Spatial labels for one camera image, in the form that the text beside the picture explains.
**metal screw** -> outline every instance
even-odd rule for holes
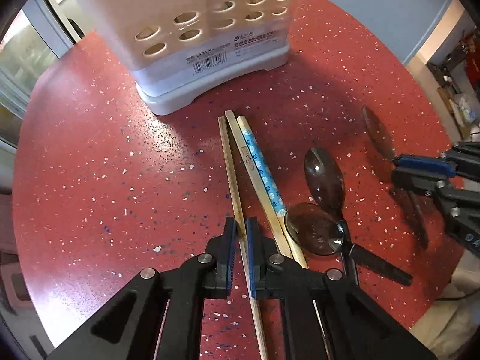
[[[142,271],[140,272],[140,276],[143,279],[151,279],[155,276],[155,269],[153,268],[142,269]]]
[[[342,271],[337,268],[329,269],[327,271],[327,278],[330,280],[340,280],[343,277]]]
[[[285,257],[281,254],[272,254],[268,260],[270,260],[272,264],[278,265],[285,261]]]
[[[200,264],[208,264],[212,260],[213,260],[212,255],[208,254],[208,253],[204,253],[204,254],[201,254],[200,256],[198,256],[198,262]]]

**wall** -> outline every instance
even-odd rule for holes
[[[452,0],[442,19],[438,22],[437,26],[431,33],[430,37],[426,40],[420,50],[417,52],[417,56],[426,64],[430,59],[439,51],[443,43],[454,43],[452,35],[458,33],[454,31],[458,22],[465,13],[465,9],[459,0]]]
[[[451,0],[330,0],[380,39],[403,63],[423,45]]]

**spoon bowl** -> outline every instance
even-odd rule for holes
[[[293,240],[310,253],[329,256],[342,246],[342,228],[316,204],[294,205],[286,213],[285,224]]]
[[[315,202],[335,220],[342,220],[345,183],[335,159],[321,147],[311,148],[305,155],[303,168],[310,194]]]

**barcode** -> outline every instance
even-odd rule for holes
[[[193,69],[195,73],[200,73],[206,69],[214,68],[215,66],[221,65],[227,61],[227,52],[222,51],[218,54],[212,55],[203,61],[195,62],[193,64]]]

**glass door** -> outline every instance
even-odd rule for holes
[[[0,138],[9,145],[17,146],[30,93],[56,60],[21,10],[0,42]]]

